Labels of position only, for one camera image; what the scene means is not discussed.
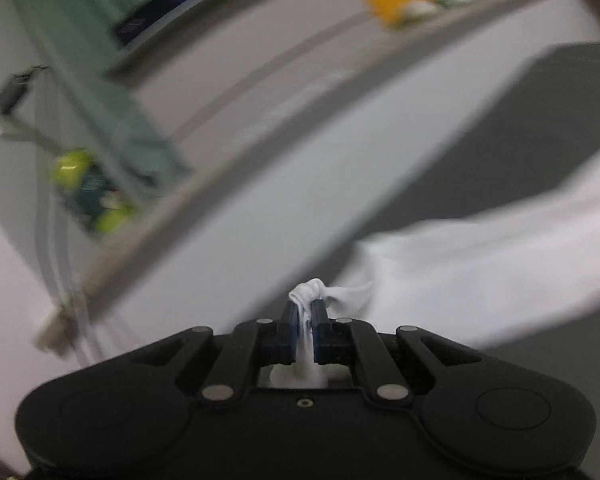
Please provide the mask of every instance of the gray floor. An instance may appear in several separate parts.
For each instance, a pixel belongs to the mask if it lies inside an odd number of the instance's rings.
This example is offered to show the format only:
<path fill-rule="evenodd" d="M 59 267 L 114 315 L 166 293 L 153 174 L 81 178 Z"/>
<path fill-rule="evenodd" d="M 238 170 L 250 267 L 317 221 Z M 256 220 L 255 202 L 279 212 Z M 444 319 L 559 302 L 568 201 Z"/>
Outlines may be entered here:
<path fill-rule="evenodd" d="M 599 149 L 600 44 L 560 49 L 533 65 L 486 117 L 349 240 L 283 284 L 259 315 L 278 313 L 297 283 L 316 276 L 331 282 L 355 240 L 419 220 L 461 218 L 553 189 Z M 589 397 L 598 432 L 584 467 L 600 479 L 600 311 L 491 352 L 561 378 Z"/>

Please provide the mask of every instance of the yellow-green object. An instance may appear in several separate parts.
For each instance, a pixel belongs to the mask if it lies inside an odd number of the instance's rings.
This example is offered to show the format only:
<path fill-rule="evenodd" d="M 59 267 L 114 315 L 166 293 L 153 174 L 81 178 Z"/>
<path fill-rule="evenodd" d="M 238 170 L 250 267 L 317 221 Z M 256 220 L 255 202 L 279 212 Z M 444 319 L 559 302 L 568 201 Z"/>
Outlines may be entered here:
<path fill-rule="evenodd" d="M 84 174 L 95 164 L 95 159 L 87 150 L 72 150 L 56 158 L 51 171 L 51 180 L 56 186 L 69 191 L 76 191 Z"/>
<path fill-rule="evenodd" d="M 138 211 L 87 150 L 71 150 L 58 157 L 51 181 L 64 206 L 90 234 L 109 234 Z"/>

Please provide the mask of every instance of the circular cover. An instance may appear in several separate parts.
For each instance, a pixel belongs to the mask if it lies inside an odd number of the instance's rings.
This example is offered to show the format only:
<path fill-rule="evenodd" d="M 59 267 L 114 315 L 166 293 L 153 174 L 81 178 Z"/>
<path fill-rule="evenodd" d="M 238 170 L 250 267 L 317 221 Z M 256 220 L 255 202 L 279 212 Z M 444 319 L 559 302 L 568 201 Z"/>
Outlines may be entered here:
<path fill-rule="evenodd" d="M 458 370 L 436 383 L 420 407 L 434 441 L 462 462 L 498 474 L 543 474 L 578 464 L 595 430 L 587 399 L 532 372 L 496 374 Z"/>
<path fill-rule="evenodd" d="M 18 408 L 22 447 L 43 464 L 113 475 L 160 453 L 188 422 L 187 397 L 141 367 L 72 378 L 43 384 Z"/>

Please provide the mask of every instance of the white cloth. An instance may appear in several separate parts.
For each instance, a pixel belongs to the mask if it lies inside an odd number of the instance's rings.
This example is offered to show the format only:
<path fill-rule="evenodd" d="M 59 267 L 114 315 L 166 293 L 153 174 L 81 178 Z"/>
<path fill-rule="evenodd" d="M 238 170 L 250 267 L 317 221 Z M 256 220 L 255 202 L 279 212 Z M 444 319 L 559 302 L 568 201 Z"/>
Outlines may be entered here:
<path fill-rule="evenodd" d="M 542 196 L 373 235 L 336 284 L 364 297 L 332 302 L 335 316 L 478 347 L 588 314 L 600 305 L 600 153 Z"/>

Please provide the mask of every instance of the wall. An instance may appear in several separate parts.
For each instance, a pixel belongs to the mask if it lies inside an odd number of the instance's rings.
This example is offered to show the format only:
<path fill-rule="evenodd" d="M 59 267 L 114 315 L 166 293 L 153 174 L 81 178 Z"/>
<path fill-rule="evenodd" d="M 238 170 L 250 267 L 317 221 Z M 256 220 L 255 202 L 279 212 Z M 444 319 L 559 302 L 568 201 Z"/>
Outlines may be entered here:
<path fill-rule="evenodd" d="M 0 85 L 10 73 L 37 63 L 11 1 L 0 0 Z M 32 104 L 30 96 L 19 109 L 28 121 L 33 120 Z M 60 113 L 66 138 L 88 134 L 64 100 Z M 13 431 L 14 410 L 29 390 L 75 368 L 72 359 L 63 362 L 31 345 L 34 329 L 50 307 L 34 246 L 35 176 L 33 145 L 0 140 L 0 458 L 22 471 L 27 461 Z M 78 264 L 93 251 L 72 224 L 69 240 Z"/>
<path fill-rule="evenodd" d="M 0 227 L 0 459 L 28 469 L 14 429 L 16 407 L 29 390 L 76 368 L 31 345 L 40 313 L 49 306 L 46 290 L 13 249 Z"/>
<path fill-rule="evenodd" d="M 39 64 L 40 58 L 18 19 L 11 0 L 0 0 L 0 86 L 11 73 Z M 34 94 L 17 108 L 23 120 L 35 124 Z M 62 143 L 65 146 L 93 146 L 91 135 L 59 93 L 58 109 Z M 35 148 L 30 142 L 7 142 L 0 139 L 0 225 L 11 244 L 27 265 L 39 273 L 34 244 L 36 210 Z M 94 253 L 94 244 L 70 222 L 69 240 L 76 270 Z"/>

